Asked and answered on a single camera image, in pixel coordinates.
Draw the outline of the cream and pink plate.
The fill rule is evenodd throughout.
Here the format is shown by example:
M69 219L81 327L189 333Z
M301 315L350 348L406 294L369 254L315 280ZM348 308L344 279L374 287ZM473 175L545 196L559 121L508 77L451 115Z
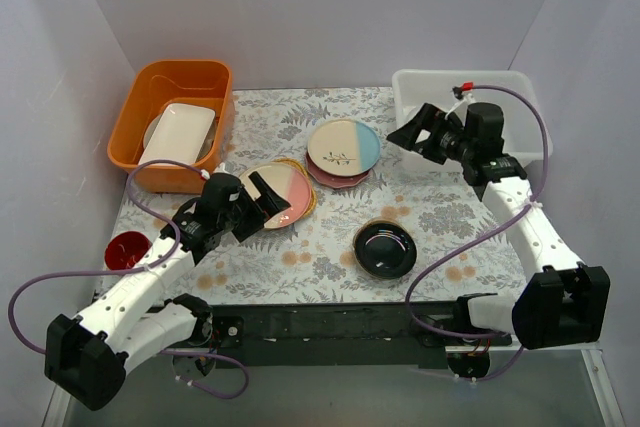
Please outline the cream and pink plate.
M256 199L259 193L249 180L252 172L258 172L279 196L291 204L289 209L265 223L266 230L290 226L303 217L311 205L312 187L308 178L300 170L284 162L264 163L246 170L240 175L240 180L252 198Z

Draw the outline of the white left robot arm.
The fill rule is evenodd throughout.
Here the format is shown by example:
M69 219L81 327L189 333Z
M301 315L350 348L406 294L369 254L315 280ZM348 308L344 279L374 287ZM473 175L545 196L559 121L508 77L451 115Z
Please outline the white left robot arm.
M116 396L129 373L164 349L181 343L212 346L214 314L207 302L182 294L158 312L153 305L225 234L242 242L289 206L282 191L257 172L246 181L211 174L200 196L167 220L131 273L74 317L59 315L49 324L46 377L97 411Z

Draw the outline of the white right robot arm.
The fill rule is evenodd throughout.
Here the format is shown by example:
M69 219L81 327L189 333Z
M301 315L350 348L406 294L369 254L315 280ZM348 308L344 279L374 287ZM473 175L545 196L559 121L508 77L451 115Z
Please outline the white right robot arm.
M457 299L452 330L430 326L464 344L513 335L528 349L591 343L599 339L610 290L601 266L588 266L561 239L537 202L519 161L505 153L502 109L471 104L465 120L424 104L390 143L435 163L463 168L467 184L493 213L516 251L527 284L517 299L469 294Z

